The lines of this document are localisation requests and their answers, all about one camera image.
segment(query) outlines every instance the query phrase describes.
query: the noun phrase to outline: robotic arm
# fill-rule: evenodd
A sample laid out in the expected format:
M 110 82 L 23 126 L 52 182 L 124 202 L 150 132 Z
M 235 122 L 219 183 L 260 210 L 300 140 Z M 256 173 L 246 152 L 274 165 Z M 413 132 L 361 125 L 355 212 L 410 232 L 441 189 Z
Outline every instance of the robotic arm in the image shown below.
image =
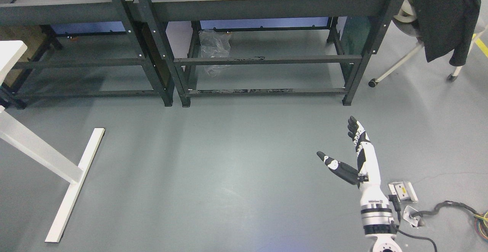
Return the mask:
M 380 169 L 373 144 L 366 131 L 354 117 L 348 120 L 349 132 L 356 148 L 358 169 L 339 162 L 322 152 L 317 155 L 324 161 L 332 173 L 352 185 L 357 185 L 362 193 L 361 220 L 366 238 L 375 240 L 370 252 L 401 252 L 394 241 L 396 231 L 392 226 L 393 214 L 389 200 L 380 189 Z

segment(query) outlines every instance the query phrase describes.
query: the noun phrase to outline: white table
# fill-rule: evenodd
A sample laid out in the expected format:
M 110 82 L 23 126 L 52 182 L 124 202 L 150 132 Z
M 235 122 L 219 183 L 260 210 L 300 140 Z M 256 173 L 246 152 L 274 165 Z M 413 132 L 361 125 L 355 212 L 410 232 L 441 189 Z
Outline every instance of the white table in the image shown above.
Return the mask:
M 27 46 L 19 40 L 0 41 L 0 83 L 26 50 Z M 0 106 L 0 138 L 70 183 L 45 242 L 59 242 L 61 239 L 104 132 L 104 128 L 93 130 L 76 166 Z

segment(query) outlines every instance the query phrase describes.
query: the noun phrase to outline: plastic bag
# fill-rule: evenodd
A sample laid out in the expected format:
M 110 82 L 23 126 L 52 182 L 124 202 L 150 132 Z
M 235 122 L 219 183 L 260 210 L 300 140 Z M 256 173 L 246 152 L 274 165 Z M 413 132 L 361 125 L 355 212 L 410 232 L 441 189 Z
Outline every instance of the plastic bag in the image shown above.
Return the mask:
M 200 52 L 202 58 L 227 58 L 230 56 L 230 33 L 218 33 L 214 30 L 202 30 L 200 36 Z M 205 66 L 205 72 L 215 77 L 228 65 Z

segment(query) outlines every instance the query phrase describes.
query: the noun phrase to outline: metal bracket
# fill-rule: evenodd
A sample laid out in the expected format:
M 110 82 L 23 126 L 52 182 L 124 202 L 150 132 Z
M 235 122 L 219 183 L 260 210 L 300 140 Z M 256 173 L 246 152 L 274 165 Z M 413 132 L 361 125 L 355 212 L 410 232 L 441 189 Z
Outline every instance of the metal bracket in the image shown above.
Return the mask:
M 413 209 L 410 205 L 407 205 L 405 207 L 405 210 L 403 210 L 403 219 L 406 220 L 408 223 L 410 223 L 413 227 L 419 227 L 422 226 L 420 222 L 420 217 L 411 217 L 411 214 L 418 212 L 417 210 Z
M 413 203 L 417 203 L 419 199 L 417 198 L 417 194 L 413 191 L 413 186 L 410 182 L 395 182 L 389 183 L 388 187 L 390 188 L 390 192 L 392 195 L 397 195 L 398 200 L 410 200 Z

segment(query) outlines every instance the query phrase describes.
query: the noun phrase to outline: white table leg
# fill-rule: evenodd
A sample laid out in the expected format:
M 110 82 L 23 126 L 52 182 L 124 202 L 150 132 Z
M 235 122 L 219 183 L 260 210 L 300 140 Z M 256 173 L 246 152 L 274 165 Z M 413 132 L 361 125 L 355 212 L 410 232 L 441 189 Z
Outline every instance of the white table leg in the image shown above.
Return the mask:
M 82 159 L 80 160 L 80 164 L 78 164 L 78 167 L 83 171 L 82 177 L 78 183 L 72 183 L 69 185 L 68 191 L 66 191 L 66 195 L 64 195 L 63 202 L 61 203 L 58 213 L 54 218 L 54 222 L 49 230 L 49 233 L 47 234 L 45 242 L 59 242 L 59 240 L 61 240 L 64 228 L 68 222 L 69 216 L 71 215 L 71 210 L 73 210 L 73 207 L 75 206 L 76 199 L 78 198 L 78 194 L 82 189 L 83 182 L 87 176 L 88 170 L 90 169 L 90 165 L 104 132 L 104 128 L 95 128 L 93 130 L 90 140 L 88 141 L 87 148 L 85 149 Z
M 82 170 L 52 148 L 0 106 L 0 138 L 47 167 L 70 184 L 79 182 Z

